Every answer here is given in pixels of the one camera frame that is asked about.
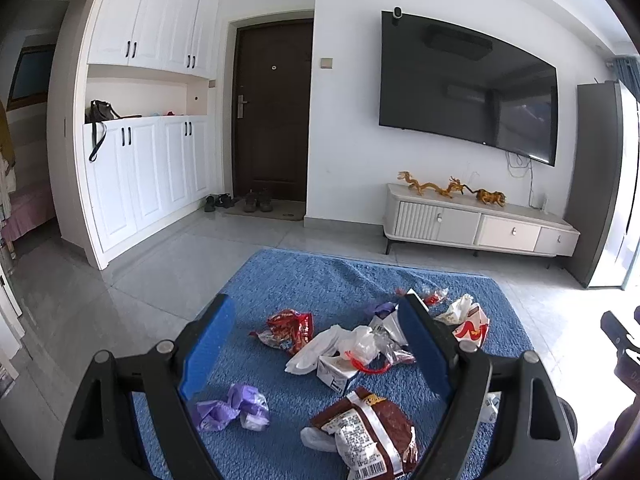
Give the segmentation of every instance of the refrigerator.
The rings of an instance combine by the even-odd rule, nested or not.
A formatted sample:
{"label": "refrigerator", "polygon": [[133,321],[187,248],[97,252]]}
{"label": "refrigerator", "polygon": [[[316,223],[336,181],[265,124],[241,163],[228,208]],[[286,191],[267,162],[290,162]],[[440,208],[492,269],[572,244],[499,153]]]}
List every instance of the refrigerator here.
{"label": "refrigerator", "polygon": [[565,268],[585,288],[623,286],[640,241],[638,101],[618,81],[578,85],[574,177],[564,218],[580,231]]}

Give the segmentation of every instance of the television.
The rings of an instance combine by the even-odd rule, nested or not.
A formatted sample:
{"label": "television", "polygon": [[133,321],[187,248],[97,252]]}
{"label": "television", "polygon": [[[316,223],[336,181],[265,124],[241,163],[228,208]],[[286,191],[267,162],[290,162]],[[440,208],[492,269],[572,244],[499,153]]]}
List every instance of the television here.
{"label": "television", "polygon": [[556,69],[469,28],[383,11],[380,125],[471,140],[554,166]]}

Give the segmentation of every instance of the brown snack package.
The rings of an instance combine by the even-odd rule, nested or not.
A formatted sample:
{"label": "brown snack package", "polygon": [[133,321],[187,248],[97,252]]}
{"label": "brown snack package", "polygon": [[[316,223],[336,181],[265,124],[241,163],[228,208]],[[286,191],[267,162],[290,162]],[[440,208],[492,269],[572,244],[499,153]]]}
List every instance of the brown snack package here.
{"label": "brown snack package", "polygon": [[311,424],[335,435],[338,453],[350,468],[348,480],[393,480],[417,465],[414,424],[395,403],[361,386]]}

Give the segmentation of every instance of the curtain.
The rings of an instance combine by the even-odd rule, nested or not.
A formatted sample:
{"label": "curtain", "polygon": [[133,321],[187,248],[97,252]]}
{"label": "curtain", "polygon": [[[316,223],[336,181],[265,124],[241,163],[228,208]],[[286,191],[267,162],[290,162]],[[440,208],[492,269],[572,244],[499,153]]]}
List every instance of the curtain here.
{"label": "curtain", "polygon": [[613,60],[616,77],[640,101],[640,64],[637,57],[617,57]]}

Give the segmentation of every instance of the pink bedsheet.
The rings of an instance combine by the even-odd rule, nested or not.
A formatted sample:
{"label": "pink bedsheet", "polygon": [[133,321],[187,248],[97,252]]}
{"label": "pink bedsheet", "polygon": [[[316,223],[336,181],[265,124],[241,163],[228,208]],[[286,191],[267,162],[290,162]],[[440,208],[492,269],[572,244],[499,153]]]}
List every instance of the pink bedsheet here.
{"label": "pink bedsheet", "polygon": [[2,238],[14,241],[56,215],[51,184],[39,182],[11,193],[11,216],[2,228]]}

